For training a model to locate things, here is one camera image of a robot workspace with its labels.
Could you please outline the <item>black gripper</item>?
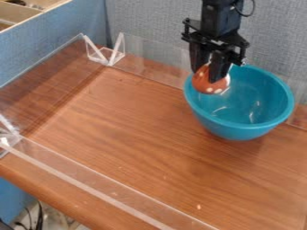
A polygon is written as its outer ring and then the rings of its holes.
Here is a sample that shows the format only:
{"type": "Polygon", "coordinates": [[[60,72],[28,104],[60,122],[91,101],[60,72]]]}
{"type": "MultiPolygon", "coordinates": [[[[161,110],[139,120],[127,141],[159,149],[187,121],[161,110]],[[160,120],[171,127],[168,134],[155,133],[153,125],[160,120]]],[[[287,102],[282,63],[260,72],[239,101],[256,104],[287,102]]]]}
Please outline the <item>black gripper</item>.
{"type": "Polygon", "coordinates": [[[250,42],[239,34],[244,0],[201,0],[200,19],[183,20],[181,39],[189,43],[191,68],[197,69],[208,63],[208,81],[221,80],[231,63],[240,66],[246,58],[250,42]]]}

